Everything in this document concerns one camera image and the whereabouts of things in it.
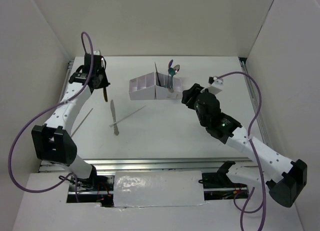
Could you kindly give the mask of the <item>gold knife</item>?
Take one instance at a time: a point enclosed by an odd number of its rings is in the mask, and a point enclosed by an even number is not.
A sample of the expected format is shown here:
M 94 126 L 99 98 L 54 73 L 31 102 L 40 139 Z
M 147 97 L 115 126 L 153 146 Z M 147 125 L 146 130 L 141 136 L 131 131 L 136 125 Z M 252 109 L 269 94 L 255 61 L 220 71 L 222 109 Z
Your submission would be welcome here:
M 108 94 L 107 94 L 107 88 L 106 87 L 103 87 L 103 98 L 104 98 L 104 101 L 107 103 L 108 102 Z

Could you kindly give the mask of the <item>white chopstick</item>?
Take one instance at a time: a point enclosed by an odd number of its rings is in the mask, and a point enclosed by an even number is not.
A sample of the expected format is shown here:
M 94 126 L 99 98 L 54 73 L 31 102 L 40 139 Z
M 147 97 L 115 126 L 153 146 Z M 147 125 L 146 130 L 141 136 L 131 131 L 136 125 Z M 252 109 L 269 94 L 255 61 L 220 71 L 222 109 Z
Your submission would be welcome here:
M 75 130 L 73 131 L 73 133 L 71 134 L 71 138 L 75 135 L 75 133 L 79 130 L 79 128 L 81 127 L 81 125 L 85 122 L 85 120 L 88 118 L 88 116 L 91 114 L 91 112 L 93 111 L 93 108 L 90 109 L 90 111 L 85 115 L 85 117 L 83 118 L 83 120 L 78 124 L 78 126 L 75 128 Z
M 114 123 L 110 124 L 110 125 L 109 125 L 109 127 L 111 128 L 111 127 L 113 127 L 113 126 L 115 126 L 115 125 L 119 124 L 120 122 L 124 121 L 125 119 L 129 118 L 130 116 L 134 115 L 135 113 L 137 113 L 138 111 L 142 110 L 142 109 L 143 109 L 143 108 L 145 108 L 145 107 L 146 107 L 146 105 L 145 105 L 145 106 L 143 106 L 143 107 L 141 107 L 141 108 L 139 108 L 139 109 L 137 109 L 136 111 L 134 111 L 134 112 L 130 113 L 129 115 L 127 115 L 127 116 L 125 116 L 125 117 L 123 117 L 123 118 L 121 118 L 121 119 L 119 119 L 119 120 L 115 121 Z

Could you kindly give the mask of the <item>silver ornate knife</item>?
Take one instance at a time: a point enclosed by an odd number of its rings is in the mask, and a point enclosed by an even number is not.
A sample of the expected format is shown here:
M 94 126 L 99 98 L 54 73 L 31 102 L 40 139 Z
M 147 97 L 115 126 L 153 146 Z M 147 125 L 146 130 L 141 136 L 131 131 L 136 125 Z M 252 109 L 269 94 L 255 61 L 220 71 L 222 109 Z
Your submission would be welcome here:
M 114 100 L 113 100 L 113 99 L 110 101 L 110 110 L 111 110 L 111 115 L 112 115 L 113 123 L 115 123 L 117 120 L 116 120 L 115 104 L 114 104 Z M 115 136 L 118 136 L 118 135 L 119 135 L 119 129 L 118 129 L 117 124 L 114 124 L 112 127 L 113 127 L 113 133 L 114 133 L 114 135 L 115 135 Z

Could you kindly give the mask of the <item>black knife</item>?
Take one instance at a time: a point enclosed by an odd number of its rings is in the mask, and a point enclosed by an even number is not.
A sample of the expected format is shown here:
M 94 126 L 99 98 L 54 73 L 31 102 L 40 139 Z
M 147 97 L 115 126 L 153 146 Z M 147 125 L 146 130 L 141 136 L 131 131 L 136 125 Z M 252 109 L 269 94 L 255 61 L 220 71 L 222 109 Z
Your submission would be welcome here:
M 159 87 L 162 87 L 156 62 L 154 62 L 154 66 L 155 66 L 155 75 L 156 75 L 156 78 L 157 78 L 157 81 L 158 81 L 158 86 L 159 86 Z

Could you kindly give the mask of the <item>silver ornate spoon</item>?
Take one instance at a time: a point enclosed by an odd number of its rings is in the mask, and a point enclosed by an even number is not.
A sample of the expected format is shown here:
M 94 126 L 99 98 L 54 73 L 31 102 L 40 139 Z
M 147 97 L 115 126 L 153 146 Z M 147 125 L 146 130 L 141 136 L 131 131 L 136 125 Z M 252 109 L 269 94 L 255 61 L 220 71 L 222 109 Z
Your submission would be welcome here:
M 173 70 L 174 70 L 173 76 L 175 76 L 179 72 L 180 68 L 181 68 L 181 66 L 179 64 L 177 64 L 173 67 Z

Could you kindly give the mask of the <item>teal spoon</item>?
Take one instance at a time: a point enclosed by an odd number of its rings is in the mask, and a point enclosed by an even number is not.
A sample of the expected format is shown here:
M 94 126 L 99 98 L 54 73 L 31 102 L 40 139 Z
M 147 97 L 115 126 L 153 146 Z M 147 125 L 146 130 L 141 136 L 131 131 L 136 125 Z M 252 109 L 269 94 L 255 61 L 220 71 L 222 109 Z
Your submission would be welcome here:
M 169 78 L 168 78 L 168 85 L 169 85 L 169 88 L 168 89 L 173 89 L 173 77 L 174 77 L 174 69 L 171 67 L 168 69 L 168 75 L 169 75 Z

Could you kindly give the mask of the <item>iridescent rainbow spoon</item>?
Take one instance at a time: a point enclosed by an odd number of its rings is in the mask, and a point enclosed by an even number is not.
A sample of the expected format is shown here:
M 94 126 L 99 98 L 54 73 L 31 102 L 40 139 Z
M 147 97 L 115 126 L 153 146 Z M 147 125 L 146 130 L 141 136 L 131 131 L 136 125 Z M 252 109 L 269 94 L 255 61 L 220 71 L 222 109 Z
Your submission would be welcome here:
M 170 69 L 171 67 L 172 67 L 172 64 L 173 64 L 173 59 L 171 59 L 170 61 L 169 61 L 169 63 L 168 63 L 168 69 Z

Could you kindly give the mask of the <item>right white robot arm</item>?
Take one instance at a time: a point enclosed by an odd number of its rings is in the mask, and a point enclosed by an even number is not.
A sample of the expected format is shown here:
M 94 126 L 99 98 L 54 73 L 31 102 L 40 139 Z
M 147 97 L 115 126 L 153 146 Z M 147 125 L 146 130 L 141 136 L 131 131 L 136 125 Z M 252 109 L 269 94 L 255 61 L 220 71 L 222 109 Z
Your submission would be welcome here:
M 268 188 L 269 195 L 281 206 L 290 208 L 293 205 L 307 184 L 307 164 L 304 161 L 293 161 L 256 137 L 249 137 L 240 122 L 221 111 L 220 102 L 209 88 L 195 83 L 182 92 L 181 102 L 196 112 L 200 125 L 213 138 L 261 165 L 261 169 L 255 170 L 226 161 L 217 171 L 220 185 L 262 186 Z

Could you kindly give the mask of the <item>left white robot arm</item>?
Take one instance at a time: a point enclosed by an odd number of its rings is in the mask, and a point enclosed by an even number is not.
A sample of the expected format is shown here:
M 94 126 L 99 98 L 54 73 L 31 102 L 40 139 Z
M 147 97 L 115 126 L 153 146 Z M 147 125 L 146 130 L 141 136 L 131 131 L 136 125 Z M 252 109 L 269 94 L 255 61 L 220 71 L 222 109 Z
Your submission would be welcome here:
M 74 173 L 88 191 L 97 188 L 96 168 L 78 156 L 78 148 L 71 138 L 74 122 L 94 90 L 110 85 L 106 75 L 107 62 L 100 51 L 84 56 L 84 64 L 70 76 L 62 105 L 42 125 L 35 125 L 31 136 L 39 160 L 61 166 Z

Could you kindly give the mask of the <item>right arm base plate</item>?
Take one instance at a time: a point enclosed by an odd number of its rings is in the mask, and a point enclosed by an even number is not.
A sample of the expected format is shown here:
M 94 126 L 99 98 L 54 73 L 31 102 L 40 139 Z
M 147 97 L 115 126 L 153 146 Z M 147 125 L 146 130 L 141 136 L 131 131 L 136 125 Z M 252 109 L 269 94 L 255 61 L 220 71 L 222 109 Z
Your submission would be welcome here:
M 202 179 L 198 183 L 203 186 L 205 190 L 226 190 L 226 189 L 241 189 L 247 186 L 243 183 L 236 183 L 227 177 L 229 169 L 236 163 L 234 161 L 226 161 L 216 172 L 202 173 Z

